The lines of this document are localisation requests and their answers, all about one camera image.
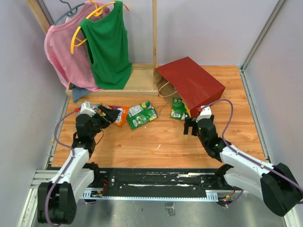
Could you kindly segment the orange Fox's fruits candy bag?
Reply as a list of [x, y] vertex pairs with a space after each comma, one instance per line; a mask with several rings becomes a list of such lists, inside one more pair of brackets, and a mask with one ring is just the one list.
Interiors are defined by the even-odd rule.
[[125, 122], [126, 122], [126, 118], [127, 118], [127, 114], [129, 111], [129, 107], [128, 106], [115, 106], [115, 105], [104, 105], [102, 104], [105, 108], [108, 109], [113, 109], [113, 110], [119, 110], [120, 113], [116, 119], [116, 121], [114, 122], [114, 124], [116, 124], [119, 127], [123, 127]]

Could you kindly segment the green Fox's spring tea bag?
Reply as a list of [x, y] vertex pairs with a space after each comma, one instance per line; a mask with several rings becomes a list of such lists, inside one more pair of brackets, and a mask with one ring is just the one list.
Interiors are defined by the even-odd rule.
[[156, 120], [157, 118], [158, 114], [156, 113], [154, 106], [149, 100], [131, 107], [128, 110], [126, 117], [131, 130], [135, 130], [145, 125], [146, 123]]

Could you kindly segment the red paper bag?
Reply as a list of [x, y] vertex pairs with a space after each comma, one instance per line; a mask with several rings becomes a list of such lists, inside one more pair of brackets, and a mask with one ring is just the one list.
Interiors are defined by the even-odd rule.
[[173, 98], [181, 98], [197, 117], [198, 109], [221, 98], [225, 86], [189, 57], [185, 57], [155, 70], [159, 96], [170, 105]]

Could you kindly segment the teal Fox's candy bag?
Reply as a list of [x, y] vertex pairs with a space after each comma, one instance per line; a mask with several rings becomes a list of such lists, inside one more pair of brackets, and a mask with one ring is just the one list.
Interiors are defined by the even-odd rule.
[[100, 104], [90, 105], [90, 109], [93, 110], [96, 113], [100, 113], [101, 112], [101, 110], [100, 110], [99, 107], [100, 107]]

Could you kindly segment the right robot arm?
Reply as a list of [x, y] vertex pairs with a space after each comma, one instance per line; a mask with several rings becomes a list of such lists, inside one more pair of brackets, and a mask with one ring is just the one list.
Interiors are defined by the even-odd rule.
[[185, 118], [184, 134], [192, 128], [208, 156], [221, 163], [214, 183], [219, 189], [234, 186], [259, 199], [276, 215], [283, 217], [303, 200], [303, 191], [291, 170], [283, 163], [273, 165], [256, 159], [224, 141], [216, 132], [214, 117]]

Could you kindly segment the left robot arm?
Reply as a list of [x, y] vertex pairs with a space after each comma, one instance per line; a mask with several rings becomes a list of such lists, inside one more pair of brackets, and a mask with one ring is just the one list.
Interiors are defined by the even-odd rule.
[[41, 183], [37, 195], [37, 221], [51, 227], [71, 224], [76, 216], [77, 202], [88, 186], [101, 183], [98, 165], [89, 164], [96, 141], [95, 136], [114, 123], [119, 110], [102, 105], [93, 108], [89, 101], [74, 110], [76, 132], [67, 148], [70, 154], [59, 172], [48, 182]]

